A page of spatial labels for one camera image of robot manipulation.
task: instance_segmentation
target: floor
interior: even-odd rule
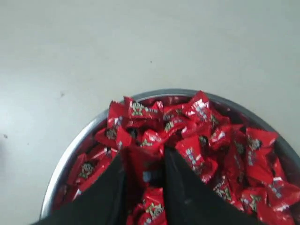
[[[50,176],[111,99],[208,91],[300,153],[300,1],[0,0],[0,221],[38,220]]]

